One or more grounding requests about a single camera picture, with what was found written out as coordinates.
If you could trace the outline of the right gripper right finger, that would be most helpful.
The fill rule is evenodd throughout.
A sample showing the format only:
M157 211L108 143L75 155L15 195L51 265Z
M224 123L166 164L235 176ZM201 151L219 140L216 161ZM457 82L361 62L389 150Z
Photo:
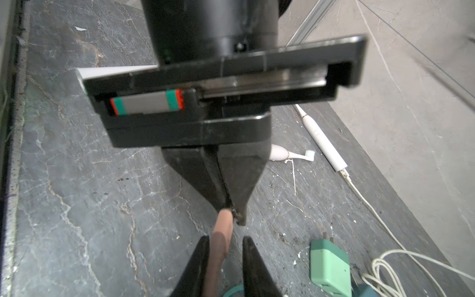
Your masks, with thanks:
M242 240L242 274L245 297L282 297L250 236Z

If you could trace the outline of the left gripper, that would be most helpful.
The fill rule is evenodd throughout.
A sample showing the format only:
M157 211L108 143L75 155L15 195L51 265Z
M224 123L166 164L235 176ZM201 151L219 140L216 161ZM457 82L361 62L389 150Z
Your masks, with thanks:
M172 169L245 226L270 156L271 107L335 100L340 87L360 84L366 48L367 37L355 35L83 80L82 88L115 147L163 147Z

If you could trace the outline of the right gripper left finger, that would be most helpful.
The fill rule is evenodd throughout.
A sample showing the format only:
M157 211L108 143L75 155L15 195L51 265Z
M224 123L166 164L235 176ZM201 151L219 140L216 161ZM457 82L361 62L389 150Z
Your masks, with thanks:
M202 236L170 297L201 297L210 254L210 237Z

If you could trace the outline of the green charger plug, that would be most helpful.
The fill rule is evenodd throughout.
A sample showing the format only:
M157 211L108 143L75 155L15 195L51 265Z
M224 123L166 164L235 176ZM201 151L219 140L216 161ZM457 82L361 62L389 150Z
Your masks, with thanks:
M310 280L332 297L352 297L350 259L332 240L310 243Z

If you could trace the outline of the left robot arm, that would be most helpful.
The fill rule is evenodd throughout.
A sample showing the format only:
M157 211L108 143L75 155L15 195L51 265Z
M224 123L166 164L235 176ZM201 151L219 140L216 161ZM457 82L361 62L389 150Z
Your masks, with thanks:
M333 100L361 81L363 35L278 47L288 1L144 1L158 66L80 69L116 148L164 160L239 225L271 152L277 105Z

